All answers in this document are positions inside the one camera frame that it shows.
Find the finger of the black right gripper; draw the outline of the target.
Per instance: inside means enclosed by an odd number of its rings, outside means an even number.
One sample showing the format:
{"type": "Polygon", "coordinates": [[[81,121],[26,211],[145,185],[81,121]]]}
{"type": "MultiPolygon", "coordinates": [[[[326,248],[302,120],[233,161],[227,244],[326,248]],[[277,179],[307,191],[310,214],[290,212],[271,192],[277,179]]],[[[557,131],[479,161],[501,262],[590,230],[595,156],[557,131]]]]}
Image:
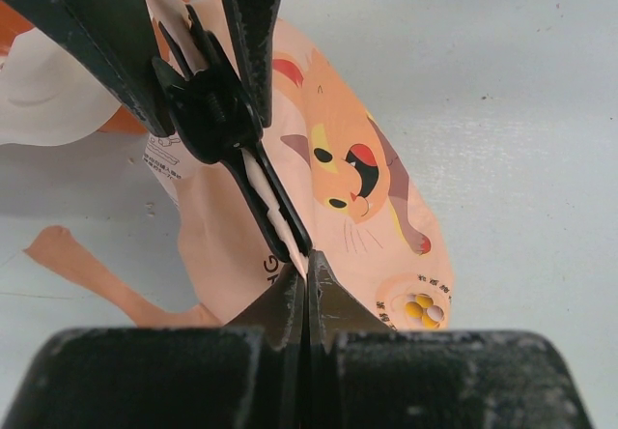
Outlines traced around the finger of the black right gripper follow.
{"type": "Polygon", "coordinates": [[[281,0],[222,0],[239,77],[262,126],[272,121],[272,47],[281,0]]]}
{"type": "Polygon", "coordinates": [[[174,126],[146,0],[2,0],[74,57],[153,135],[174,126]]]}

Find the black bag clip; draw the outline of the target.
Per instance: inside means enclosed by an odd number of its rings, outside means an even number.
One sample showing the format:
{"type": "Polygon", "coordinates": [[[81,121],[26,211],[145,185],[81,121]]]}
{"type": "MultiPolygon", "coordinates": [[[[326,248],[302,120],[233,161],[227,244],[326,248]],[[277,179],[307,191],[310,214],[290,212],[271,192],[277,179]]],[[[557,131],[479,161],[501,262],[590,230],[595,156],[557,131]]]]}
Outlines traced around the black bag clip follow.
{"type": "Polygon", "coordinates": [[[207,66],[192,71],[185,53],[164,25],[180,71],[159,57],[153,68],[176,133],[200,162],[221,163],[236,181],[271,252],[281,261],[298,263],[313,244],[280,181],[262,138],[264,128],[255,106],[215,34],[203,28],[188,5],[184,32],[207,66]]]}

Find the white and orange litter box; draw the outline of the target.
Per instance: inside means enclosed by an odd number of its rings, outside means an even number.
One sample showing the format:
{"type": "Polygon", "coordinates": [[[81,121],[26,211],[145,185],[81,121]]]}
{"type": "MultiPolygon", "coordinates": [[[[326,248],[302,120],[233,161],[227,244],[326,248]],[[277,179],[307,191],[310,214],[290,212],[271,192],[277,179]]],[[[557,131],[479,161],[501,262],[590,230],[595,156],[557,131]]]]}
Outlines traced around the white and orange litter box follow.
{"type": "MultiPolygon", "coordinates": [[[[155,0],[146,3],[160,58],[167,58],[155,0]]],[[[149,132],[64,48],[1,0],[2,142],[56,146],[98,130],[149,132]]]]}

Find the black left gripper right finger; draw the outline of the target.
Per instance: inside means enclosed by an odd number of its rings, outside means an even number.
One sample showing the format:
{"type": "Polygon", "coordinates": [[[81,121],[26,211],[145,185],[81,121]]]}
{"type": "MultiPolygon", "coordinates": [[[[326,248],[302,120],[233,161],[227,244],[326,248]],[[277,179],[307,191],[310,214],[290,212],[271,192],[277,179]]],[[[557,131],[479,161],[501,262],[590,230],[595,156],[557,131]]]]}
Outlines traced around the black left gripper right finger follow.
{"type": "Polygon", "coordinates": [[[570,371],[542,335],[396,331],[313,251],[306,275],[306,428],[588,428],[570,371]]]}

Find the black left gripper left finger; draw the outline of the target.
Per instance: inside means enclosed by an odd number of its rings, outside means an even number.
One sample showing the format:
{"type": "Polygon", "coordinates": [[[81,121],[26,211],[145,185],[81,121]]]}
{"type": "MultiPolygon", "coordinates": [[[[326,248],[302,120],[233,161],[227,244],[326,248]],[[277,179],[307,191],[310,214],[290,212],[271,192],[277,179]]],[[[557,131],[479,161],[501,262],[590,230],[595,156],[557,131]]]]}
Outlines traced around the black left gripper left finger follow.
{"type": "Polygon", "coordinates": [[[8,428],[296,428],[305,287],[292,265],[220,328],[66,329],[8,428]]]}

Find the pink cat litter bag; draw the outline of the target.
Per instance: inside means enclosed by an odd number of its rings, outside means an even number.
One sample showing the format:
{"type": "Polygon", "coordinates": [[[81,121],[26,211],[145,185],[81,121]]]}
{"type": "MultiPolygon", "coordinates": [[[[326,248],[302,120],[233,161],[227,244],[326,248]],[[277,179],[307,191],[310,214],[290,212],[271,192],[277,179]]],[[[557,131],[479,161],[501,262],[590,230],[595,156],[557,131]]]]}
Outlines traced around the pink cat litter bag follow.
{"type": "MultiPolygon", "coordinates": [[[[293,25],[274,32],[267,154],[337,280],[388,327],[442,329],[454,275],[437,220],[377,121],[293,25]]],[[[183,313],[146,300],[62,226],[27,255],[119,307],[139,327],[216,327],[277,278],[273,256],[231,174],[178,136],[150,137],[144,159],[177,205],[178,247],[198,303],[183,313]]]]}

